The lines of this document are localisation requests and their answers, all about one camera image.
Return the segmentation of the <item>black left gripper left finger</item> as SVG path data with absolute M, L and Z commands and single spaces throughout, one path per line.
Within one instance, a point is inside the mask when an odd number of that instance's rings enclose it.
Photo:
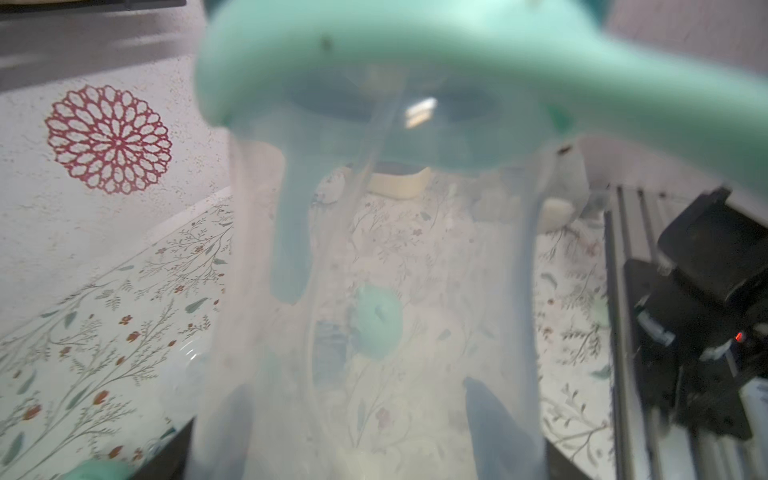
M 150 450 L 149 459 L 130 480 L 182 480 L 191 448 L 195 418 L 180 428 L 170 427 Z

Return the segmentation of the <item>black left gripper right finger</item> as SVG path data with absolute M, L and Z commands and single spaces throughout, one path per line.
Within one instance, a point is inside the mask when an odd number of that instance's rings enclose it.
M 479 479 L 585 479 L 550 441 L 541 450 L 481 381 L 467 377 L 466 415 Z

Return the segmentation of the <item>clear baby bottle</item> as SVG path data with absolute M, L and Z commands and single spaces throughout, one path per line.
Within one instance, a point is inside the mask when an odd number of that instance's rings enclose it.
M 61 476 L 61 480 L 128 480 L 135 472 L 117 460 L 87 460 Z
M 532 321 L 556 129 L 526 91 L 356 65 L 202 93 L 235 236 L 190 479 L 543 479 Z

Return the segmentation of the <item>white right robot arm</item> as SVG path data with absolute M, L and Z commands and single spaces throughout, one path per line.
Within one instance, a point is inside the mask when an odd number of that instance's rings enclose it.
M 729 195 L 607 195 L 619 479 L 767 475 L 767 228 Z

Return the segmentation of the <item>mint bottle cap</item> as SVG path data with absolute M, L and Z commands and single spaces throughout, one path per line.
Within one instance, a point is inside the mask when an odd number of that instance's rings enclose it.
M 358 350 L 382 360 L 396 350 L 402 338 L 402 303 L 393 290 L 364 283 L 355 293 L 350 326 L 356 331 Z

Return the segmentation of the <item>grey white plush toy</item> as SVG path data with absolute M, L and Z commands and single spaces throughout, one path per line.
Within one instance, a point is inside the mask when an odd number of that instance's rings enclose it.
M 520 165 L 482 173 L 471 186 L 473 219 L 503 224 L 516 222 L 522 211 L 526 175 L 526 169 Z M 589 196 L 581 150 L 575 143 L 560 146 L 552 160 L 552 171 L 544 182 L 537 232 L 550 233 L 572 223 L 587 206 Z

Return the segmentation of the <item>cream box dark lid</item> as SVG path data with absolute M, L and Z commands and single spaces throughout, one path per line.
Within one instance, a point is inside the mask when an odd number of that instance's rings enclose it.
M 413 199 L 424 192 L 431 174 L 429 167 L 379 162 L 375 164 L 369 177 L 367 191 L 396 200 Z

